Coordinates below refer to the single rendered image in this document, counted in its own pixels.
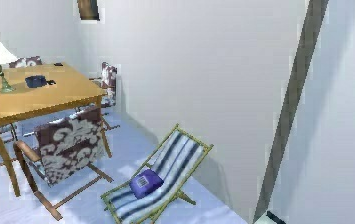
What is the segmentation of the blue striped deck chair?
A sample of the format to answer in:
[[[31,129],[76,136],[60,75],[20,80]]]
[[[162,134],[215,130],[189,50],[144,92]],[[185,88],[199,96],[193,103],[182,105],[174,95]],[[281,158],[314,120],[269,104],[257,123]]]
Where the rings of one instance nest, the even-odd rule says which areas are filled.
[[[110,212],[116,224],[142,224],[147,219],[155,224],[176,199],[195,205],[182,187],[212,148],[213,144],[205,144],[176,124],[128,181],[101,195],[105,210]],[[154,192],[137,199],[129,183],[147,169],[157,173],[164,183]]]

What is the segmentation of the dark framed wall picture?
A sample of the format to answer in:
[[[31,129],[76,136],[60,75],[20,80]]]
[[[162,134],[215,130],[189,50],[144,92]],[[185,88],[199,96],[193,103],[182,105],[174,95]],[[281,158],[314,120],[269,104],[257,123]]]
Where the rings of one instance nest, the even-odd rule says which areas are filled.
[[[77,0],[81,20],[100,20],[97,0]]]

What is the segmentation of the wooden table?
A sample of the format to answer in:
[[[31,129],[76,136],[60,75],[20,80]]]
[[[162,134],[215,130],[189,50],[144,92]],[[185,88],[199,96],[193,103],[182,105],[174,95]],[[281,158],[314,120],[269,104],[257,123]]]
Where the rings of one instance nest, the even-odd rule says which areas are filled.
[[[65,62],[62,66],[43,64],[5,69],[4,74],[15,90],[10,93],[0,92],[0,126],[90,103],[101,106],[101,99],[105,95],[103,89]],[[28,88],[25,78],[32,75],[44,75],[47,79],[54,80],[55,84]],[[1,137],[0,156],[7,169],[14,195],[19,197],[20,189],[12,160]]]

